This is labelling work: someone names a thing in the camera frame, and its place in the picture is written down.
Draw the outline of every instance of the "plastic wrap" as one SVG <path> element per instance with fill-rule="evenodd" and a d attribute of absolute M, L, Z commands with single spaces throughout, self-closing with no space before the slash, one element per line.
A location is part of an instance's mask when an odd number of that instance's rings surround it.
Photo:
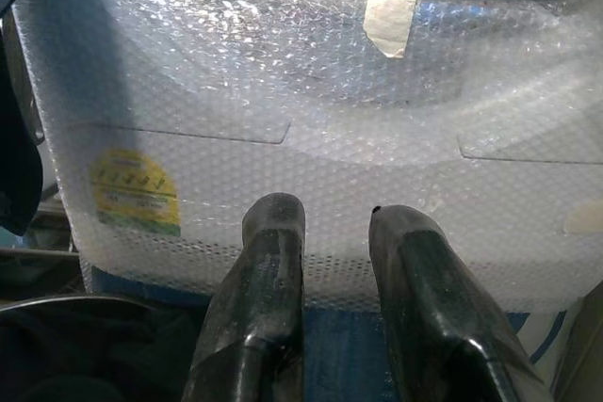
<path fill-rule="evenodd" d="M 285 191 L 307 214 L 311 302 L 377 309 L 367 225 L 388 203 L 433 216 L 507 310 L 588 293 L 603 236 L 563 225 L 603 196 L 603 0 L 416 0 L 403 58 L 367 38 L 366 7 L 18 1 L 85 260 L 211 290 L 240 250 L 244 212 Z M 141 192 L 125 188 L 128 165 Z M 124 182 L 95 179 L 110 171 Z M 170 190 L 144 195 L 146 176 Z M 163 207 L 132 214 L 159 196 Z"/>

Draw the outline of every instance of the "yellow label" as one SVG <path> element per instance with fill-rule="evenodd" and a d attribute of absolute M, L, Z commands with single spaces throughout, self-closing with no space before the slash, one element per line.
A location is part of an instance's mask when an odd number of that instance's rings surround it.
<path fill-rule="evenodd" d="M 173 180 L 149 157 L 109 150 L 90 168 L 99 219 L 106 224 L 180 235 Z"/>

